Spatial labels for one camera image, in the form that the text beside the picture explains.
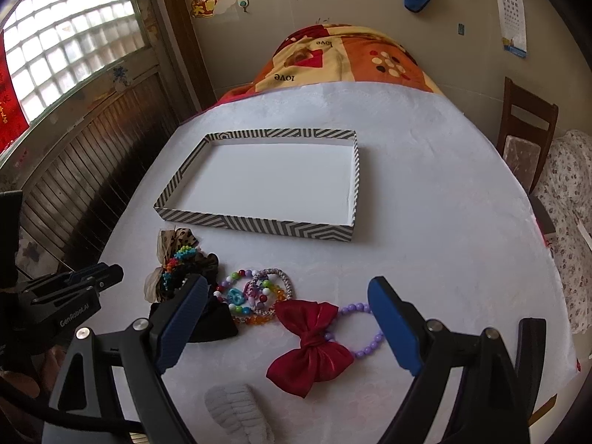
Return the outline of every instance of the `bow knot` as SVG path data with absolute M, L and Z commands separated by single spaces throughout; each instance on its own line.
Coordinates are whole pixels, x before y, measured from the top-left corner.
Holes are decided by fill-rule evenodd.
M 267 370 L 267 378 L 281 390 L 305 397 L 315 382 L 330 381 L 341 374 L 353 362 L 351 352 L 324 338 L 338 310 L 328 302 L 276 302 L 277 319 L 300 337 L 300 349 L 290 350 L 275 359 Z

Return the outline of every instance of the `box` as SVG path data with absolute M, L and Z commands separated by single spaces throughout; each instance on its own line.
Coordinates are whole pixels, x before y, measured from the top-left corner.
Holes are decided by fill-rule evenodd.
M 154 208 L 173 222 L 350 241 L 358 188 L 353 130 L 239 130 L 206 135 Z

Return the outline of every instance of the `glass block window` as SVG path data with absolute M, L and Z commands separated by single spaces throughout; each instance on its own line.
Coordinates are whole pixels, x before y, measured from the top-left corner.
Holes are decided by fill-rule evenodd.
M 31 123 L 144 41 L 130 0 L 23 0 L 4 26 L 4 46 Z

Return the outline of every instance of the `metal bolt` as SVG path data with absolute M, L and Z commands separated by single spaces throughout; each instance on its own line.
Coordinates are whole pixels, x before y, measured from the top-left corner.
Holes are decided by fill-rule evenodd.
M 485 335 L 491 340 L 499 339 L 500 337 L 500 333 L 493 327 L 488 327 L 485 329 Z
M 432 332 L 440 332 L 444 329 L 444 325 L 439 320 L 430 319 L 427 321 L 427 329 Z
M 76 338 L 77 339 L 85 339 L 91 335 L 91 330 L 88 327 L 81 327 L 76 331 Z
M 134 328 L 134 330 L 144 330 L 148 327 L 148 324 L 148 319 L 144 319 L 142 317 L 141 319 L 134 320 L 134 323 L 131 326 Z

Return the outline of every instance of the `flower pattern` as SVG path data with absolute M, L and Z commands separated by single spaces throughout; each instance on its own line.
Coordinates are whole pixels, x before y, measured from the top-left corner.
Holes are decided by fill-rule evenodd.
M 550 244 L 573 333 L 592 326 L 592 253 L 577 226 L 592 230 L 591 176 L 592 137 L 570 130 L 551 143 L 534 191 L 555 225 Z

